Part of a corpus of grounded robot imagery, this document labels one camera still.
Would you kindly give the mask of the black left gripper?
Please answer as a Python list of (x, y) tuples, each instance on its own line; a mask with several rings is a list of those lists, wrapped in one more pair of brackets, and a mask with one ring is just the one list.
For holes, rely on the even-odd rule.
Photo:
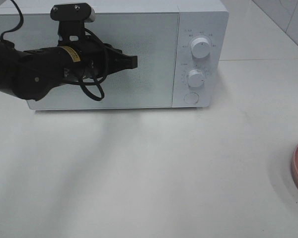
[(126, 55), (121, 49), (105, 44), (99, 39), (59, 43), (58, 49), (67, 57), (61, 62), (67, 81), (70, 81), (71, 73), (78, 77), (79, 83), (84, 83), (83, 80), (86, 78), (92, 78), (95, 83), (102, 83), (108, 75), (138, 67), (137, 56)]

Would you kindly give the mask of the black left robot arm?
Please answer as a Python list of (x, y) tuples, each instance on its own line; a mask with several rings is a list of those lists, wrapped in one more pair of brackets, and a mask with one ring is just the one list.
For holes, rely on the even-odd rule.
[(0, 91), (23, 100), (39, 101), (56, 87), (79, 86), (95, 101), (104, 99), (107, 76), (138, 66), (137, 56), (87, 35), (86, 41), (18, 51), (0, 42)]

